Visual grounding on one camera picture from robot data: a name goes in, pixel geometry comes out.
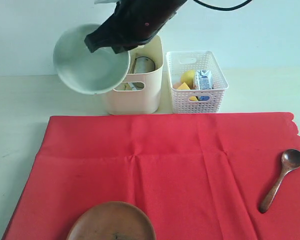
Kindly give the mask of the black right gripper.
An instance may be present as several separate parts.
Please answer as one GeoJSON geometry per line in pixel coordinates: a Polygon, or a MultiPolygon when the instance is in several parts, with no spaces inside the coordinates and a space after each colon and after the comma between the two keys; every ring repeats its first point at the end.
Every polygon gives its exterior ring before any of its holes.
{"type": "Polygon", "coordinates": [[[117,0],[113,14],[84,43],[91,53],[110,47],[115,54],[147,44],[186,2],[117,0]]]}

